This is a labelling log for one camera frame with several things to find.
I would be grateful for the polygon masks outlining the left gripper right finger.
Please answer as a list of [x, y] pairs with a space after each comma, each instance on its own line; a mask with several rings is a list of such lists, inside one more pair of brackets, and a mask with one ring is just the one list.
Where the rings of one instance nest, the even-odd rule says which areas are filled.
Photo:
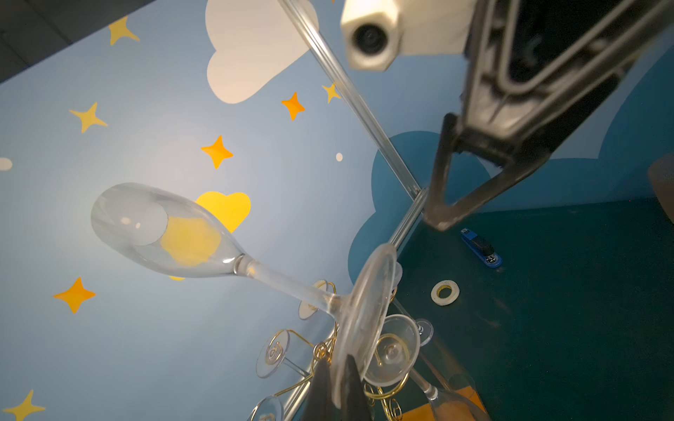
[[363, 382], [356, 360], [348, 355], [342, 371], [341, 416], [343, 421], [371, 421], [370, 407], [364, 394]]

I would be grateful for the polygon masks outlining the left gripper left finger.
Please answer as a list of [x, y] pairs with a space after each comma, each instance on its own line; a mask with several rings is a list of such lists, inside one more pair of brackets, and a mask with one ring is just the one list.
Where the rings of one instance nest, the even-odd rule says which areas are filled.
[[316, 364], [300, 420], [328, 421], [332, 419], [332, 414], [330, 367], [328, 359], [321, 359]]

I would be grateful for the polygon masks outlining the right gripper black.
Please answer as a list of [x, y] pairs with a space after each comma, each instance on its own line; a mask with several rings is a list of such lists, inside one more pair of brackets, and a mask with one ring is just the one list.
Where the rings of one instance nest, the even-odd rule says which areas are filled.
[[424, 221], [444, 232], [532, 175], [672, 21], [670, 1], [477, 2]]

